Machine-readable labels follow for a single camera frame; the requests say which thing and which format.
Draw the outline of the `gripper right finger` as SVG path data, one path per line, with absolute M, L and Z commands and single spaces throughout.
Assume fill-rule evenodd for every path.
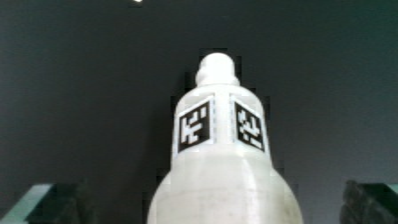
M 340 224 L 398 224 L 398 183 L 347 182 Z

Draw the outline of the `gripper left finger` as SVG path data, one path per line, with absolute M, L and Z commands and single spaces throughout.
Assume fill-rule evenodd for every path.
M 0 224 L 90 224 L 90 192 L 84 183 L 36 184 Z

